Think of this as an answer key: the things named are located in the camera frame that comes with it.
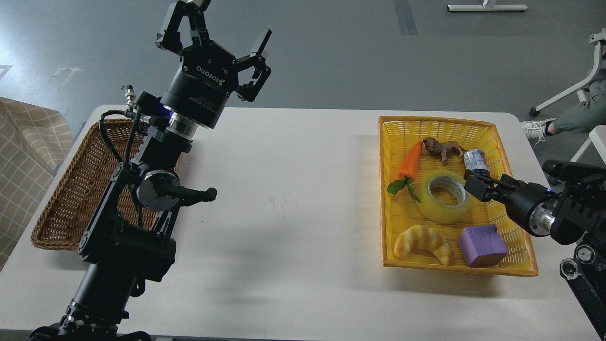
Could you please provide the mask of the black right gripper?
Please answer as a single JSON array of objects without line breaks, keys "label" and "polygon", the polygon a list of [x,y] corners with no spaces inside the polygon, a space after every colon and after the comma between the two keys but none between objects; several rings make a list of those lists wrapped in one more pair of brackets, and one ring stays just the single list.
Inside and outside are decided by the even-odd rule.
[{"label": "black right gripper", "polygon": [[497,180],[472,169],[464,172],[464,189],[480,202],[498,201],[508,217],[535,237],[550,235],[559,194],[537,183],[525,183],[507,174]]}]

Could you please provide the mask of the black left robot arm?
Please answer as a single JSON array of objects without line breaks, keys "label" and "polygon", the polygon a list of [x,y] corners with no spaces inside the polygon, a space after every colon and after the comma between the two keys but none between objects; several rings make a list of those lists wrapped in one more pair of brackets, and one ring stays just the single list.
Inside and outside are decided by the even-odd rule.
[{"label": "black left robot arm", "polygon": [[169,6],[156,46],[180,62],[164,95],[135,95],[128,85],[128,108],[101,115],[100,134],[118,164],[78,246],[89,267],[61,321],[37,328],[29,340],[151,340],[146,332],[118,335],[127,301],[144,293],[146,280],[161,281],[175,263],[171,235],[180,208],[218,194],[182,186],[176,164],[191,150],[199,126],[215,128],[232,93],[253,102],[271,74],[265,52],[271,30],[236,58],[209,37],[209,5],[178,0]]}]

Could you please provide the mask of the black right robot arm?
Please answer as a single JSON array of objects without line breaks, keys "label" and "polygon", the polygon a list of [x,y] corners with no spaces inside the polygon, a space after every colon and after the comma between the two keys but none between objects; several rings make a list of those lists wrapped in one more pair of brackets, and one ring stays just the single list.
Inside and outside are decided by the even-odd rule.
[{"label": "black right robot arm", "polygon": [[491,178],[466,170],[465,190],[482,202],[502,203],[514,223],[535,237],[576,244],[559,265],[561,277],[578,300],[600,339],[606,332],[606,203],[604,168],[580,162],[547,160],[543,171],[565,184],[554,192],[504,174]]}]

